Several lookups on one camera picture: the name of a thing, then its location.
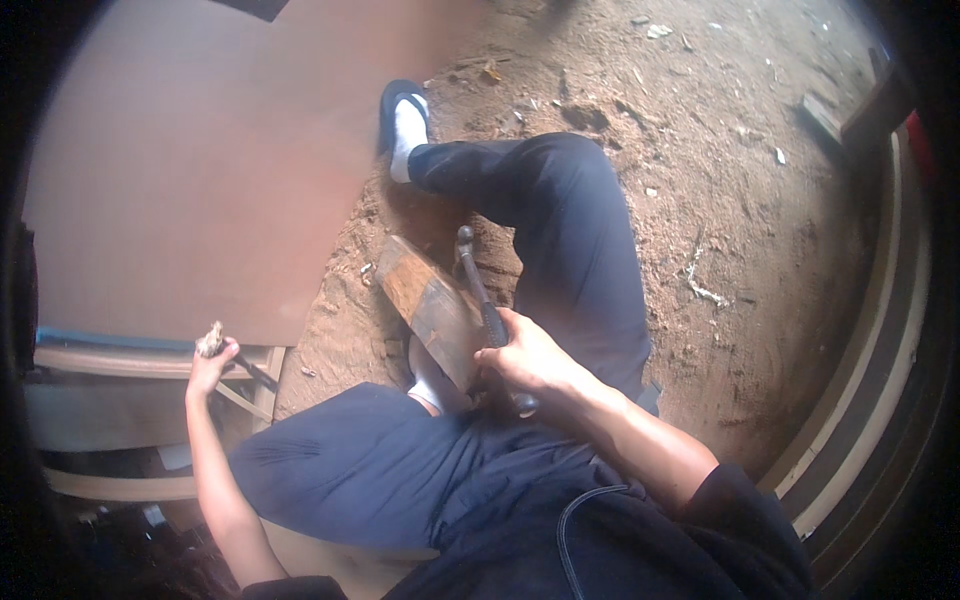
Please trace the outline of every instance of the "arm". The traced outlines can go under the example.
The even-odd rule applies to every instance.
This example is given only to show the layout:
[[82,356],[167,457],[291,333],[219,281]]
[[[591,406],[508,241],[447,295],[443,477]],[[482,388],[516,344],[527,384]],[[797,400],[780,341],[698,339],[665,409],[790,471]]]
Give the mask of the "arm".
[[194,354],[186,388],[186,426],[200,509],[230,572],[240,588],[245,588],[289,575],[276,559],[260,518],[233,479],[207,409],[224,367],[240,351],[236,340],[226,341],[227,349],[213,358]]
[[508,381],[569,414],[600,452],[613,457],[676,514],[718,463],[706,446],[637,407],[577,364],[533,321],[498,308],[510,344],[476,353]]

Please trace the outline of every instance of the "hammer head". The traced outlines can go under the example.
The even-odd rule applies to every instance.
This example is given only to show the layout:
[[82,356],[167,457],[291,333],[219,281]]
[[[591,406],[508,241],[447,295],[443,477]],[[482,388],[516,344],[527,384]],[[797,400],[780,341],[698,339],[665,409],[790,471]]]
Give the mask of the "hammer head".
[[457,231],[457,256],[473,254],[473,228],[464,225]]

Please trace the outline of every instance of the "red object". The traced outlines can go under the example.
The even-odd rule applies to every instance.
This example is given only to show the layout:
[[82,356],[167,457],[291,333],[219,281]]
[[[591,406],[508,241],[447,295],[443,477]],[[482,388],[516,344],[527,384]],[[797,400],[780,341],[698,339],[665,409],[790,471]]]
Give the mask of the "red object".
[[929,186],[937,177],[937,163],[933,159],[924,126],[916,110],[906,118],[906,132],[910,140],[910,149],[913,150],[913,156],[917,159],[917,165],[924,178],[924,187]]

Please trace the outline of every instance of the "forearm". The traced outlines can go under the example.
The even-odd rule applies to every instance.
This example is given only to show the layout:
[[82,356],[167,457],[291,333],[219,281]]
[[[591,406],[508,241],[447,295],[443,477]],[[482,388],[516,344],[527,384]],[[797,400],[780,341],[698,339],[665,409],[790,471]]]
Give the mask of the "forearm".
[[689,434],[633,404],[583,370],[560,391],[576,408],[588,439],[612,457],[667,510],[677,512],[718,463]]
[[210,535],[241,588],[287,577],[253,507],[240,492],[210,419],[206,398],[188,390],[187,433],[197,499]]

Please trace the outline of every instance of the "left hand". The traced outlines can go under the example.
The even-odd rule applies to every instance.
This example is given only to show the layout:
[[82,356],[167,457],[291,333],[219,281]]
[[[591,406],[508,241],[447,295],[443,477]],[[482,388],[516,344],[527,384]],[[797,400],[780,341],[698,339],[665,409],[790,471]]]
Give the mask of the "left hand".
[[196,351],[193,353],[193,368],[190,370],[190,379],[186,384],[187,398],[191,396],[207,398],[213,394],[228,363],[240,353],[240,345],[233,338],[225,337],[224,345],[224,351],[213,358],[203,358]]

